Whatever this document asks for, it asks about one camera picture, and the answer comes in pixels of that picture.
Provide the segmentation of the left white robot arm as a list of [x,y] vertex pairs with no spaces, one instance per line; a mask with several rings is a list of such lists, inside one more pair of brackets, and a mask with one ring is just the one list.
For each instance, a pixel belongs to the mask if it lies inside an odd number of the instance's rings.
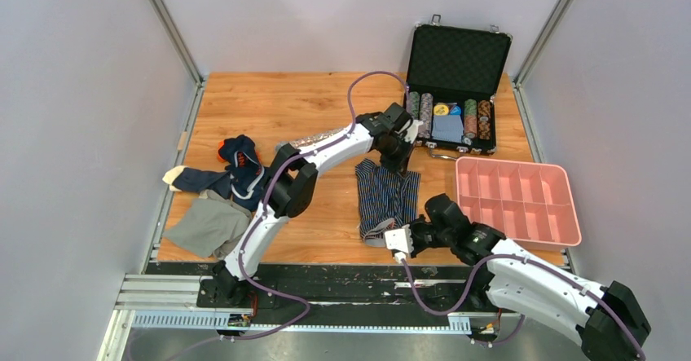
[[415,146],[421,121],[392,103],[384,112],[365,113],[337,134],[306,147],[285,144],[268,169],[264,194],[238,245],[211,271],[219,297],[229,306],[249,298],[248,280],[278,232],[310,205],[319,177],[353,157],[371,151],[382,165],[403,175]]

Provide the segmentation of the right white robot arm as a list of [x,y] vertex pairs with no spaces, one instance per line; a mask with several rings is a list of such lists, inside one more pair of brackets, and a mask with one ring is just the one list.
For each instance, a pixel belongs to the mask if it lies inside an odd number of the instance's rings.
[[575,343],[590,360],[644,360],[651,325],[633,291],[618,281],[603,285],[538,258],[502,231],[471,221],[448,195],[429,199],[426,213],[406,224],[399,261],[426,249],[448,249],[470,266],[459,299],[434,310],[418,291],[413,296],[431,315],[448,315],[467,303],[517,312]]

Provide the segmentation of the navy striped underwear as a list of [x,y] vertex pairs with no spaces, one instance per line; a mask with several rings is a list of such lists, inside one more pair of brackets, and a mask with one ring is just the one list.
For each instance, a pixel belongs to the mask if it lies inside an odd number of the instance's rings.
[[396,174],[370,159],[355,168],[359,205],[359,234],[365,245],[385,247],[384,232],[400,228],[418,218],[421,175],[409,171]]

